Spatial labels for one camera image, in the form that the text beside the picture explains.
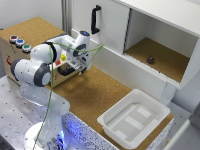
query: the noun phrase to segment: cabinet door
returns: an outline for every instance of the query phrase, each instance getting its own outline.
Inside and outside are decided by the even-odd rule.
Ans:
[[[91,14],[96,5],[101,7],[96,15],[96,28],[100,29],[100,32],[92,35]],[[88,31],[91,39],[122,54],[129,11],[128,7],[113,0],[74,0],[72,28],[76,31]]]

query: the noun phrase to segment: cabinet shelf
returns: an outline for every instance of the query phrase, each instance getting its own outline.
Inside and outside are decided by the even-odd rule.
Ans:
[[[181,82],[190,60],[190,58],[179,54],[149,38],[144,38],[126,50],[125,53],[176,80],[177,82]],[[147,63],[147,58],[150,56],[155,59],[153,64]]]

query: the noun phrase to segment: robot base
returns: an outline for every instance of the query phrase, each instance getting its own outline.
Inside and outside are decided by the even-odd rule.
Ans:
[[[42,122],[39,122],[39,123],[33,125],[26,132],[25,137],[24,137],[24,149],[25,150],[33,150],[33,146],[35,144],[35,137],[37,136],[37,133],[39,132],[39,130],[41,128],[41,125],[42,125]],[[66,149],[66,146],[68,144],[69,144],[69,138],[65,138],[65,148],[64,148],[64,150]],[[49,150],[49,147],[46,144],[44,148],[41,148],[40,146],[38,146],[36,144],[34,150]]]

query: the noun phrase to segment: white wall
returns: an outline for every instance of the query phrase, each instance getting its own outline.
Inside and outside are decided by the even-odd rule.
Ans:
[[[0,0],[0,28],[36,16],[62,29],[61,0]]]
[[[200,71],[183,89],[177,91],[173,102],[189,112],[192,112],[195,109],[200,102]]]

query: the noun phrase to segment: black ring on robot arm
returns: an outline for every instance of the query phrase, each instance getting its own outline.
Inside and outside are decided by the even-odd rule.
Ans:
[[[50,45],[51,46],[51,49],[53,51],[53,62],[56,61],[56,58],[57,58],[57,51],[56,51],[56,48],[54,47],[53,45],[53,42],[44,42],[42,44],[47,44],[47,45]]]

